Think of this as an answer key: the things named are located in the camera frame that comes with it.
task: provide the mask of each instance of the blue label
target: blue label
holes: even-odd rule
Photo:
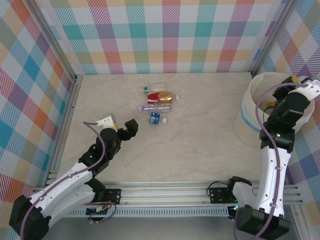
[[[158,125],[159,120],[160,120],[160,114],[159,114],[159,113],[152,112],[152,113],[151,113],[151,116],[150,116],[150,123],[151,123],[151,124]]]

